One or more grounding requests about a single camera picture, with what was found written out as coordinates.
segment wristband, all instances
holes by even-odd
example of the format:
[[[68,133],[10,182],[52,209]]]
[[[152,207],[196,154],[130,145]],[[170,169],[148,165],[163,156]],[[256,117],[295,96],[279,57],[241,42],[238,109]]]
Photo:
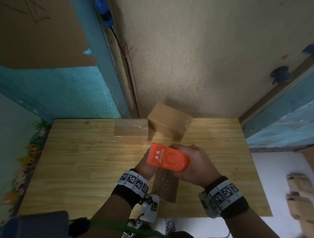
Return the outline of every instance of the wristband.
[[[229,219],[246,212],[249,205],[238,188],[225,176],[216,179],[200,193],[207,216]]]
[[[148,191],[148,181],[137,173],[136,169],[127,170],[117,182],[111,195],[122,197],[133,209],[141,203]]]

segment person's right hand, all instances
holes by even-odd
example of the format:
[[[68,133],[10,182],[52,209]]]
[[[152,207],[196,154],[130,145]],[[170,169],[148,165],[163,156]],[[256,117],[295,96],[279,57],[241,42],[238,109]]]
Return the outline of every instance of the person's right hand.
[[[181,151],[191,160],[188,168],[183,172],[172,171],[179,179],[205,188],[222,176],[202,148],[194,144],[190,146],[173,144],[169,147]]]

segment blue power strip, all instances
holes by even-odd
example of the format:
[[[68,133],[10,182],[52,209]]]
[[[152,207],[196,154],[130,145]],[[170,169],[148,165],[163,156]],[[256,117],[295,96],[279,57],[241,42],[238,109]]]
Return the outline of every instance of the blue power strip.
[[[107,28],[113,26],[113,18],[106,0],[94,0],[94,3],[101,15],[102,20]]]

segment person's left hand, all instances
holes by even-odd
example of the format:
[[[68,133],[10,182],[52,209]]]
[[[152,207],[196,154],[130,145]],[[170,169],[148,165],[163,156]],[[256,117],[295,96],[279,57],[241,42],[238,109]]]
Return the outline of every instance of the person's left hand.
[[[153,166],[153,165],[148,165],[146,163],[148,152],[149,152],[149,149],[146,151],[141,161],[135,166],[135,169],[137,170],[137,172],[140,175],[142,175],[147,181],[149,181],[158,170],[158,167]]]

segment cardboard sheet on wall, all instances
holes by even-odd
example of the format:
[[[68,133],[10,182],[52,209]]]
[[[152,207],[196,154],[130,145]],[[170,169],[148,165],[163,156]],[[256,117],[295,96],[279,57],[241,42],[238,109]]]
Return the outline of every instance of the cardboard sheet on wall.
[[[13,69],[95,66],[70,0],[0,0],[0,65]]]

